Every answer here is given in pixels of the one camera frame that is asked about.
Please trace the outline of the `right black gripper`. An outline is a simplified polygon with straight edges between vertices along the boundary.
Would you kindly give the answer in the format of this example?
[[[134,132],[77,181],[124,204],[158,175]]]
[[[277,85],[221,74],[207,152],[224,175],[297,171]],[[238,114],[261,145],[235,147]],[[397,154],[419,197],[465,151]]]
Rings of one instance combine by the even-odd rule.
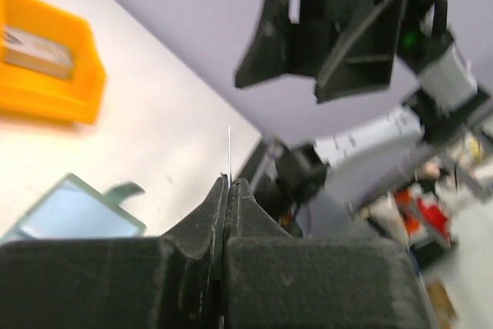
[[[282,75],[317,75],[318,103],[376,92],[390,84],[405,48],[434,0],[263,0],[257,30],[235,74],[246,89]]]

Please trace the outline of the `silver VIP credit card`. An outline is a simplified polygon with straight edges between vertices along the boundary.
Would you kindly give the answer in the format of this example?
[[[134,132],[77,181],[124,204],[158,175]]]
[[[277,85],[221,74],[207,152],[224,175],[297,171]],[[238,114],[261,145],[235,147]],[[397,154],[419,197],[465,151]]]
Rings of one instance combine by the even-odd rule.
[[[228,148],[227,148],[227,180],[228,187],[232,184],[232,161],[231,161],[231,150],[232,150],[232,131],[231,126],[228,127]]]

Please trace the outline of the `grey-green card holder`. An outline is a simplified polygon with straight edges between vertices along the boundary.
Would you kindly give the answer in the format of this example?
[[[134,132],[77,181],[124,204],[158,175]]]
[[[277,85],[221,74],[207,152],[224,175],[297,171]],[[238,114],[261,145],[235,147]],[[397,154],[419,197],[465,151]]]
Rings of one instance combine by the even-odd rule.
[[[1,243],[37,239],[140,237],[146,225],[121,207],[145,190],[134,182],[105,193],[66,174],[1,236]]]

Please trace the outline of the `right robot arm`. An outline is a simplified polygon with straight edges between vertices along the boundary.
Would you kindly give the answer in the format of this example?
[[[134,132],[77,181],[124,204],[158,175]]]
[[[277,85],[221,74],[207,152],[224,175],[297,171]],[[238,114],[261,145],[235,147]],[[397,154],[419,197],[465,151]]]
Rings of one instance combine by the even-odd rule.
[[[354,129],[288,148],[277,177],[256,192],[276,221],[311,200],[329,176],[399,146],[442,142],[472,111],[479,88],[448,28],[448,0],[263,0],[234,77],[247,89],[281,76],[314,79],[317,103],[385,90],[402,61],[418,90]]]

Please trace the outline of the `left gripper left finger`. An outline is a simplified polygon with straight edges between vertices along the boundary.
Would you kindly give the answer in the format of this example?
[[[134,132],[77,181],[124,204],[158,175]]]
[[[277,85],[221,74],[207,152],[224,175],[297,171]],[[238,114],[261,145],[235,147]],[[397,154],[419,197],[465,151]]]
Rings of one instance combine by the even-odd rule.
[[[216,328],[228,184],[159,237],[1,248],[3,328]]]

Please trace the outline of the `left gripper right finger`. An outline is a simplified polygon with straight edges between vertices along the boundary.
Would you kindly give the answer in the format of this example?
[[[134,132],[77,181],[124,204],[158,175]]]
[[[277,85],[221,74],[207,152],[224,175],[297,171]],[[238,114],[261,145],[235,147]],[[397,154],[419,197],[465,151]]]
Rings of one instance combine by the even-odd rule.
[[[223,302],[228,328],[435,328],[406,251],[384,238],[294,238],[246,180],[228,199]]]

